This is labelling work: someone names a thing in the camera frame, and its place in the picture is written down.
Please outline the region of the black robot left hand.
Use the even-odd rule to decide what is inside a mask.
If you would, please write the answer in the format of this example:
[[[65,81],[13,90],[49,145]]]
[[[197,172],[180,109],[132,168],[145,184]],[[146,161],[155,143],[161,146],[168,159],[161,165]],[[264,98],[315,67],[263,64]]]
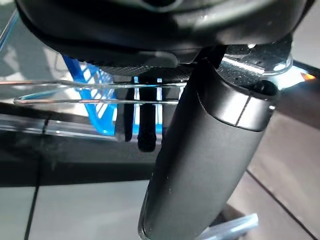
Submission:
[[[138,231],[148,240],[193,240],[217,217],[248,167],[279,99],[269,81],[292,66],[292,34],[306,0],[18,0],[44,44],[114,76],[126,90],[123,126],[139,90],[138,146],[155,148],[156,92],[165,125]]]

